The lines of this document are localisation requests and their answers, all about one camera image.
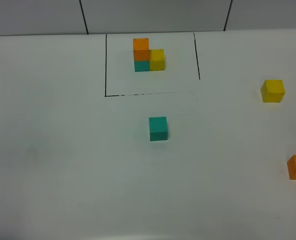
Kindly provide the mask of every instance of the white surface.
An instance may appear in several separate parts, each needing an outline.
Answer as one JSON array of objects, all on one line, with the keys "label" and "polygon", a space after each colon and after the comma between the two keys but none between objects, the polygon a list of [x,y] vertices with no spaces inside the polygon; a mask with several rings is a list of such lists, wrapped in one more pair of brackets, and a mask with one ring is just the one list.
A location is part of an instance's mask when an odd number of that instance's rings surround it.
[{"label": "white surface", "polygon": [[[104,97],[104,35],[0,37],[0,229],[296,240],[296,31],[196,41],[201,80],[189,91]],[[279,104],[260,99],[272,77],[284,81]],[[168,141],[149,142],[151,116],[167,116]]]},{"label": "white surface", "polygon": [[87,34],[79,0],[0,0],[0,36]]},{"label": "white surface", "polygon": [[226,30],[296,29],[296,0],[233,0]]},{"label": "white surface", "polygon": [[89,33],[222,31],[230,0],[82,0]]},{"label": "white surface", "polygon": [[[165,71],[134,72],[133,38],[149,38],[150,49],[164,49]],[[108,35],[107,96],[188,91],[196,81],[193,33]]]}]

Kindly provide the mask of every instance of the white table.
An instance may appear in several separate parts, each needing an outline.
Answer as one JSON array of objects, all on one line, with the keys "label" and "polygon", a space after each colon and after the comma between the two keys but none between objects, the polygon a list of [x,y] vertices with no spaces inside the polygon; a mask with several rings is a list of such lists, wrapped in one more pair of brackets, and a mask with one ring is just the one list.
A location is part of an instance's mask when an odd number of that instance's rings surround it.
[{"label": "white table", "polygon": [[[136,37],[171,56],[165,72],[133,73]],[[105,35],[0,37],[0,233],[296,240],[286,167],[296,154],[296,31],[195,38],[200,80],[191,32],[108,35],[105,84]],[[283,80],[281,103],[262,103],[264,79]],[[167,116],[168,141],[149,142],[155,116]]]}]

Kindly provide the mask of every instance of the yellow block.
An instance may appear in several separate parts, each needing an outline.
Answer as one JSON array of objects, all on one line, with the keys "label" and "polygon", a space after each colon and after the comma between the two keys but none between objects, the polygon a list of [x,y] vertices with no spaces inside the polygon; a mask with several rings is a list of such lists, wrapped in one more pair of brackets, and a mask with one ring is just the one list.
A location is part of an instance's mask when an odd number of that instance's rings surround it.
[{"label": "yellow block", "polygon": [[150,71],[162,71],[165,70],[165,68],[163,49],[150,50]]},{"label": "yellow block", "polygon": [[278,103],[285,94],[282,80],[266,80],[261,88],[262,100],[265,103]]}]

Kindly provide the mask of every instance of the black line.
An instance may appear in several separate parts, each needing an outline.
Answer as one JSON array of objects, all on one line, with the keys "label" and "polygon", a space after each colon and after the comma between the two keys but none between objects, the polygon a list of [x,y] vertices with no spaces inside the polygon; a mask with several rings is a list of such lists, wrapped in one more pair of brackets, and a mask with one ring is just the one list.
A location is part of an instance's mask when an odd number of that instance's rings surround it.
[{"label": "black line", "polygon": [[[187,31],[140,31],[140,32],[133,32],[133,31],[98,31],[95,34],[170,34],[170,33],[191,33],[191,32],[201,32],[200,29],[190,29]],[[202,32],[222,32],[222,30],[207,30]]]},{"label": "black line", "polygon": [[106,82],[105,82],[105,92],[104,92],[105,97],[109,97],[107,96],[107,37],[108,35],[106,34]]},{"label": "black line", "polygon": [[155,95],[155,94],[175,94],[176,91],[172,92],[155,92],[155,93],[135,93],[135,94],[122,94],[122,95],[107,95],[106,97],[124,97],[124,96],[142,96],[142,95]]},{"label": "black line", "polygon": [[82,12],[82,16],[83,16],[84,25],[86,26],[87,34],[89,34],[86,18],[84,17],[84,12],[83,12],[83,7],[82,7],[81,0],[79,0],[79,3],[80,3],[80,7],[81,7],[81,12]]},{"label": "black line", "polygon": [[224,24],[224,28],[223,28],[224,31],[226,31],[226,28],[227,28],[227,23],[228,23],[229,16],[230,16],[230,10],[231,10],[231,6],[232,6],[232,2],[233,2],[233,0],[230,1],[230,6],[229,6],[228,14],[227,14],[226,23]]},{"label": "black line", "polygon": [[198,61],[198,53],[197,53],[197,44],[196,44],[196,36],[193,33],[194,37],[194,49],[196,50],[196,58],[197,58],[197,66],[198,66],[198,74],[199,74],[199,80],[200,80],[200,70],[199,70],[199,61]]}]

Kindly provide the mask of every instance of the cyan block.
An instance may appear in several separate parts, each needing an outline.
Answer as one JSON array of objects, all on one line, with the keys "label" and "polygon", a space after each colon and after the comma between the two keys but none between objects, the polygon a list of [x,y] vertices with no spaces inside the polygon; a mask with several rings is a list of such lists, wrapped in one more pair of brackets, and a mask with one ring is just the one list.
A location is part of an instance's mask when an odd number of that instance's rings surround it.
[{"label": "cyan block", "polygon": [[168,140],[167,117],[158,116],[149,118],[150,141]]},{"label": "cyan block", "polygon": [[150,71],[150,61],[134,61],[135,72]]}]

